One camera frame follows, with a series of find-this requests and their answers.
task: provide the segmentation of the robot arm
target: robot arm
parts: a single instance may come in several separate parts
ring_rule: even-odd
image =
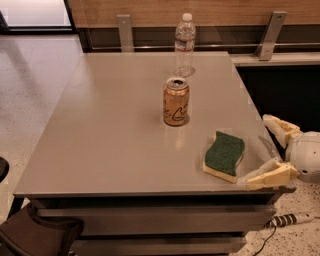
[[[239,184],[245,184],[247,190],[257,190],[288,185],[293,179],[299,177],[299,171],[290,163],[280,163],[273,158],[239,179]]]
[[[280,120],[275,116],[263,115],[262,120],[283,148],[287,147],[291,138],[302,134],[299,126]]]

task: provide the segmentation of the speckled floor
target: speckled floor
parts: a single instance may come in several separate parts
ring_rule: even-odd
[[[10,172],[0,184],[0,223],[12,191],[44,130],[60,95],[83,55],[76,35],[0,36],[0,155]],[[296,192],[276,203],[277,215],[320,214],[320,185],[295,182]],[[247,245],[232,255],[253,255],[272,230],[249,232]],[[259,255],[320,255],[320,219],[278,228]]]

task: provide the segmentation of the bottle label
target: bottle label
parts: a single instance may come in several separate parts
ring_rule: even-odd
[[[193,50],[194,40],[182,41],[176,39],[175,47],[178,51],[191,51]]]

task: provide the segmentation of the drawer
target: drawer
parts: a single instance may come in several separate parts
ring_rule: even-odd
[[[244,237],[133,238],[76,241],[78,256],[126,255],[212,255],[237,252],[246,244]]]
[[[84,236],[248,232],[275,214],[272,205],[127,206],[39,209],[40,217],[71,217],[84,222]]]

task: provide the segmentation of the plastic water bottle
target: plastic water bottle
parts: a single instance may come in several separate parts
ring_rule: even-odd
[[[196,27],[192,22],[192,14],[184,13],[176,29],[175,40],[175,75],[188,77],[194,73],[192,55],[196,37]]]

